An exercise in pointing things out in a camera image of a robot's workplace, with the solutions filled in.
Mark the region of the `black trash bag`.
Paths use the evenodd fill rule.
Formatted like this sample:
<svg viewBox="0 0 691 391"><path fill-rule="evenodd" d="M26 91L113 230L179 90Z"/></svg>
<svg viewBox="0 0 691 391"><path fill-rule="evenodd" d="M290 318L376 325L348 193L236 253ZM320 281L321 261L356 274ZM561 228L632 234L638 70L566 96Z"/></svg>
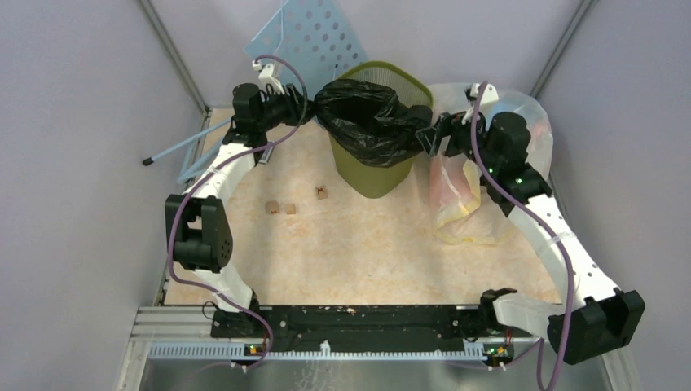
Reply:
<svg viewBox="0 0 691 391"><path fill-rule="evenodd" d="M423 151L416 137L430 126L425 105L406 106L388 86L339 79L315 95L315 115L337 143L360 163L389 168Z"/></svg>

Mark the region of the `yellow translucent trash bag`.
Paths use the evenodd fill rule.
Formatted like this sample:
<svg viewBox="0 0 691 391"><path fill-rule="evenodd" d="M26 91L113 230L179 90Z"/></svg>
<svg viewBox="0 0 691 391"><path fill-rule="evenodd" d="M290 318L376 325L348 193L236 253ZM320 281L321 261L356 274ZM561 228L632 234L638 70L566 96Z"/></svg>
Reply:
<svg viewBox="0 0 691 391"><path fill-rule="evenodd" d="M508 240L514 225L480 184L481 172L464 155L432 157L429 205L435 236L446 244L495 245Z"/></svg>

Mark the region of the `green mesh trash bin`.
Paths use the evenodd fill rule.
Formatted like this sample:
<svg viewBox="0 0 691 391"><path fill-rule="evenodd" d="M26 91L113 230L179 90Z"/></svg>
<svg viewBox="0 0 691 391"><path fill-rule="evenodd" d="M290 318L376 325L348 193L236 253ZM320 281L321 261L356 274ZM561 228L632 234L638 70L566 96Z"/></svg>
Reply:
<svg viewBox="0 0 691 391"><path fill-rule="evenodd" d="M398 94L399 101L404 105L425 105L433 111L434 98L430 90L421 81L390 63L368 61L345 72L336 80L339 79L388 86ZM370 199L381 198L401 183L409 174L414 158L421 153L389 168L369 167L340 146L329 132L328 137L337 172L360 195Z"/></svg>

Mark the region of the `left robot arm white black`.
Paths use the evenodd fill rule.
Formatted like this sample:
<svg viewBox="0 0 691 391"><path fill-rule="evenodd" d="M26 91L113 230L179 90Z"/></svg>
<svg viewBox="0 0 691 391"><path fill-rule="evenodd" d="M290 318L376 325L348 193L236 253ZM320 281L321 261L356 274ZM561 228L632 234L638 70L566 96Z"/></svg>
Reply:
<svg viewBox="0 0 691 391"><path fill-rule="evenodd" d="M234 244L226 205L262 153L286 141L271 142L267 132L279 125L296 131L311 118L310 107L305 87L288 84L279 93L252 83L237 86L234 114L218 154L190 188L165 201L170 277L211 292L219 307L232 313L230 325L241 336L256 334L262 316L251 308L253 290L231 264Z"/></svg>

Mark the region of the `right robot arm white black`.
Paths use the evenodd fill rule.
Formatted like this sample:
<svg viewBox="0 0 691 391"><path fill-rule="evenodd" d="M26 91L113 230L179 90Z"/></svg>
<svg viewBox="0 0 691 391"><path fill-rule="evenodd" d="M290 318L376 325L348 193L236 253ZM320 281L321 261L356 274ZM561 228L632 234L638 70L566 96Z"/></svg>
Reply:
<svg viewBox="0 0 691 391"><path fill-rule="evenodd" d="M624 292L599 269L561 216L544 176L528 162L526 119L500 112L487 121L443 114L416 131L425 152L462 155L481 166L480 183L504 216L526 237L555 283L554 305L512 288L488 290L478 326L489 336L515 327L543 338L565 363L575 365L628 346L645 311L635 291Z"/></svg>

